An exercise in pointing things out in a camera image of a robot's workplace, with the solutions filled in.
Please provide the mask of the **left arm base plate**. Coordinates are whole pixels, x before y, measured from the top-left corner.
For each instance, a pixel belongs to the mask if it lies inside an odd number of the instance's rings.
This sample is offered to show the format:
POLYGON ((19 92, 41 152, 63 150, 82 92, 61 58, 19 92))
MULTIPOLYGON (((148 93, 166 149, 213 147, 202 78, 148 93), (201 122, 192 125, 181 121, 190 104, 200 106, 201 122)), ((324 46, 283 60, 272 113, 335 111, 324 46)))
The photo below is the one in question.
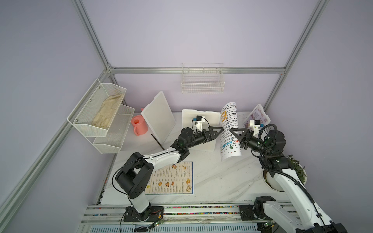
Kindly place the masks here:
POLYGON ((128 206, 123 215, 123 222, 156 222, 164 215, 163 206, 149 206, 144 212, 138 212, 133 206, 128 206))

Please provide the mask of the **dotted table price menu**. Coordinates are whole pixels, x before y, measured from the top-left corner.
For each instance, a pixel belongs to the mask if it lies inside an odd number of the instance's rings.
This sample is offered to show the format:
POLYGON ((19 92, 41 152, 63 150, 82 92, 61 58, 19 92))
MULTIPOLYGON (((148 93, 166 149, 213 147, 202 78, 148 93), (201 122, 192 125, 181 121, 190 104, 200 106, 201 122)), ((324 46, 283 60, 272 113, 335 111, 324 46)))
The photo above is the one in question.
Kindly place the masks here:
POLYGON ((230 157, 240 157, 240 142, 230 132, 230 129, 239 127, 237 104, 227 103, 220 112, 220 124, 223 132, 220 135, 220 159, 224 161, 230 157))

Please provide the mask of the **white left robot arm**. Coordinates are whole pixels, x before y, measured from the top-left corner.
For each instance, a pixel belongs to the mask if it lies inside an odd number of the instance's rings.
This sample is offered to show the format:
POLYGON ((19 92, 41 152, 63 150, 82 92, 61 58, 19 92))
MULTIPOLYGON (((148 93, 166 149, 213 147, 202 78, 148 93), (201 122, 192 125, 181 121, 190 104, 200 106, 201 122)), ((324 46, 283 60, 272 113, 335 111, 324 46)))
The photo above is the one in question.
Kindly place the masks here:
POLYGON ((168 165, 182 162, 190 154, 190 148, 214 141, 222 132, 222 127, 209 126, 197 132, 185 127, 168 149, 151 155, 133 153, 114 173, 112 182, 117 182, 117 185, 113 187, 127 195, 134 212, 144 221, 152 212, 151 204, 145 194, 152 173, 168 165))

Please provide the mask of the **large white board front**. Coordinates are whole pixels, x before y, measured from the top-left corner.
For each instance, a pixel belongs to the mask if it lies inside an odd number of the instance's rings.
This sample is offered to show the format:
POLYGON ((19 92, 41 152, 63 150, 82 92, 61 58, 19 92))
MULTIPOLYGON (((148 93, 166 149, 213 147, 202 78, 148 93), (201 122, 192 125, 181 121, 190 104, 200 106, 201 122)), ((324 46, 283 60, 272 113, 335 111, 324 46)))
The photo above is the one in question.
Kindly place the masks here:
MULTIPOLYGON (((202 131, 203 129, 206 129, 208 131, 209 126, 220 127, 220 117, 221 114, 219 112, 183 109, 182 128, 189 127, 193 129, 194 132, 202 131)), ((216 140, 198 145, 191 148, 191 150, 214 152, 215 145, 216 140)))

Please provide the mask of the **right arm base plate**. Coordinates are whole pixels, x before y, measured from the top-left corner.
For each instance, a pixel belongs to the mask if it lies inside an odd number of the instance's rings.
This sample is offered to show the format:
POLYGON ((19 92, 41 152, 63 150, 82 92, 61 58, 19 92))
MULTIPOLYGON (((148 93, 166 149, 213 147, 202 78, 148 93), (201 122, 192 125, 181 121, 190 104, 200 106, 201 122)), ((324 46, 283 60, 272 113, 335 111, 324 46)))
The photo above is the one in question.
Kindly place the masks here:
POLYGON ((253 204, 242 204, 239 205, 239 212, 242 221, 248 220, 270 220, 264 212, 264 204, 266 202, 275 202, 272 196, 261 196, 257 197, 253 204))

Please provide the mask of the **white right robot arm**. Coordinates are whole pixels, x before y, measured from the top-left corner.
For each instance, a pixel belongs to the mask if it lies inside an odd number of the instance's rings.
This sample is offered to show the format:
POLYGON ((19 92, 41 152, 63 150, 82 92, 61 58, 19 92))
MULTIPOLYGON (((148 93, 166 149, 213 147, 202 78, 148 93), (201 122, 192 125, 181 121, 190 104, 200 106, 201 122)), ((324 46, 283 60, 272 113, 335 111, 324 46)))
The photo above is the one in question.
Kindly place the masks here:
POLYGON ((298 217, 286 211, 271 196, 257 197, 252 215, 270 218, 287 233, 345 233, 341 223, 334 222, 316 203, 300 181, 294 165, 283 154, 286 140, 274 124, 263 126, 257 136, 246 128, 230 129, 242 149, 258 152, 261 167, 282 187, 298 217))

